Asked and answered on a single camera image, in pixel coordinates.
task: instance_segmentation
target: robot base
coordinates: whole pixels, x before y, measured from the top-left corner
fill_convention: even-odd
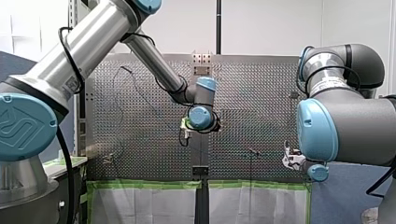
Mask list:
[[[2,224],[56,224],[59,220],[58,182],[48,183],[47,191],[30,200],[0,204]]]

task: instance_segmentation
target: diamond plate metal wall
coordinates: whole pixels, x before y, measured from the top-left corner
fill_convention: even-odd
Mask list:
[[[190,80],[190,55],[165,55],[165,59]],[[299,99],[290,99],[290,93],[297,91],[297,60],[212,57],[212,75],[219,82],[215,110],[222,130],[209,136],[210,178],[301,181],[297,172],[281,163],[283,141],[297,147]],[[120,70],[121,65],[134,76]],[[191,179],[191,149],[178,143],[186,108],[170,102],[135,56],[108,56],[87,80],[86,97],[89,179]]]
[[[167,59],[189,79],[191,56]],[[89,179],[190,180],[191,153],[178,143],[186,108],[172,103],[133,55],[108,56],[93,75],[87,87]]]
[[[296,106],[297,57],[214,56],[219,81],[215,109],[222,130],[209,138],[212,179],[301,181],[285,168],[283,143],[298,146]]]

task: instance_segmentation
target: small metal bracket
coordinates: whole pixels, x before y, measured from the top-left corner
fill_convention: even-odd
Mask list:
[[[199,77],[212,76],[211,59],[211,54],[192,54],[193,74]]]
[[[209,175],[209,166],[192,166],[193,179],[203,179],[203,176]]]
[[[290,99],[298,99],[299,96],[300,96],[300,94],[297,91],[291,91],[289,98]]]

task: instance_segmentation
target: vertical post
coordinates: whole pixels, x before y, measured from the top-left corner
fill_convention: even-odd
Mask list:
[[[221,54],[221,0],[216,7],[216,54]]]

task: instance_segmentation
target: blue end cap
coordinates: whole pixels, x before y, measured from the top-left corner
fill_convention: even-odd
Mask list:
[[[38,155],[52,142],[55,113],[33,96],[0,94],[0,161],[21,161]]]
[[[190,125],[196,130],[203,130],[212,123],[212,115],[203,106],[196,106],[189,113]]]
[[[210,91],[216,91],[218,82],[213,77],[198,77],[197,85],[200,85]]]
[[[329,168],[321,164],[315,164],[308,168],[308,175],[317,182],[323,182],[329,177]]]
[[[145,13],[152,15],[158,11],[161,7],[162,0],[134,0],[140,10]]]
[[[326,107],[315,99],[298,104],[300,150],[313,161],[334,161],[338,154],[338,135]]]

